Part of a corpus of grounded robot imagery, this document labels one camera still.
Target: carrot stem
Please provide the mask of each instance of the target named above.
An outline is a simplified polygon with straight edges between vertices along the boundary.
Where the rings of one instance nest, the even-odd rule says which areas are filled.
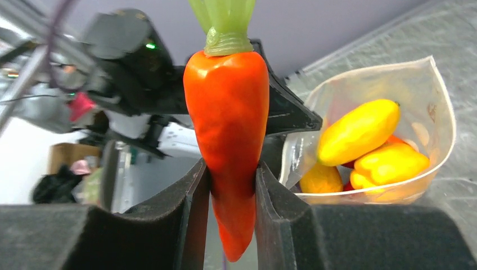
[[[253,51],[247,30],[255,0],[189,0],[189,3],[207,34],[204,48],[207,56]]]

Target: table surface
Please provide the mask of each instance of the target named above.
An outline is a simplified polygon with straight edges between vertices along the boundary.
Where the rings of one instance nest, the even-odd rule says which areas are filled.
[[[457,139],[451,157],[416,204],[434,205],[457,223],[477,258],[477,1],[426,6],[288,77],[302,99],[326,79],[372,65],[433,55],[455,110]]]

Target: metal pole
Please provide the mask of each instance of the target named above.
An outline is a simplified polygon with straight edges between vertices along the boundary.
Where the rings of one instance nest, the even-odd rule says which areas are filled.
[[[32,11],[22,1],[0,0],[0,16],[40,42],[45,42],[49,21]],[[88,71],[93,64],[92,59],[79,48],[78,44],[63,35],[57,36],[56,51],[70,59],[79,70]]]
[[[32,54],[29,61],[21,69],[20,76],[16,78],[0,101],[0,137],[5,126],[10,119],[12,112],[21,98],[32,86],[35,75],[42,67],[46,57],[46,46],[38,47]]]

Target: plastic carrot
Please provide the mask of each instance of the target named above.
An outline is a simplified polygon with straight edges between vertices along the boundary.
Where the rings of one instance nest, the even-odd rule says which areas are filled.
[[[268,70],[247,37],[255,0],[189,0],[206,32],[184,71],[186,104],[212,177],[212,204],[229,261],[255,226],[255,171],[269,107]]]

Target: brown box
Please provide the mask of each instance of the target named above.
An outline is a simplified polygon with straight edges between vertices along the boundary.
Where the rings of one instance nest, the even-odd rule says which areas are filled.
[[[56,174],[62,164],[71,166],[76,161],[82,160],[87,156],[94,156],[98,165],[100,149],[96,146],[67,142],[53,145],[50,148],[48,174]]]

